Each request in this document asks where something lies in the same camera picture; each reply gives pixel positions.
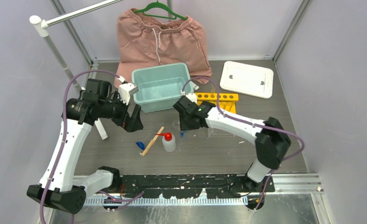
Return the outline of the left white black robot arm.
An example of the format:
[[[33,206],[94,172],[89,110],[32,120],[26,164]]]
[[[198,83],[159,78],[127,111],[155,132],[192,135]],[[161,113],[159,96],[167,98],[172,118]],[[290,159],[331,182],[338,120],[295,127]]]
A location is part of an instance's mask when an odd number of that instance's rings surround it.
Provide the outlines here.
[[[137,91],[132,82],[123,82],[112,91],[109,82],[89,79],[78,98],[66,101],[51,161],[39,183],[28,187],[27,196],[42,207],[77,214],[89,196],[101,190],[119,191],[122,179],[116,168],[99,167],[82,180],[75,180],[74,172],[83,144],[100,119],[110,119],[128,133],[143,129],[141,107],[128,112],[130,98]]]

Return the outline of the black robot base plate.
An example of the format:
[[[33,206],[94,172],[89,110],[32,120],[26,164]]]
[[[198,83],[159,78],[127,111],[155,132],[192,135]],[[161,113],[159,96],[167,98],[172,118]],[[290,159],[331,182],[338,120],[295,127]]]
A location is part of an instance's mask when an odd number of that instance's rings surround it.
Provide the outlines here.
[[[104,192],[122,193],[132,198],[143,193],[142,198],[188,199],[199,198],[202,193],[208,199],[260,196],[261,192],[275,191],[272,178],[267,175],[260,183],[251,183],[241,174],[198,174],[198,175],[123,175],[118,183]]]

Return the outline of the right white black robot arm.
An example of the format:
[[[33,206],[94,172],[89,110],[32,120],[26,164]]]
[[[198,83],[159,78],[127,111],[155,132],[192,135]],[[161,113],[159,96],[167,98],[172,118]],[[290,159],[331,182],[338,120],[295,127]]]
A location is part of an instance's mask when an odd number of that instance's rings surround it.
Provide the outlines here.
[[[219,129],[239,136],[255,146],[256,159],[244,180],[245,187],[252,192],[262,187],[263,179],[270,171],[279,168],[291,146],[287,131],[273,117],[268,120],[250,119],[222,110],[208,101],[197,105],[186,96],[179,98],[173,108],[179,114],[182,131]]]

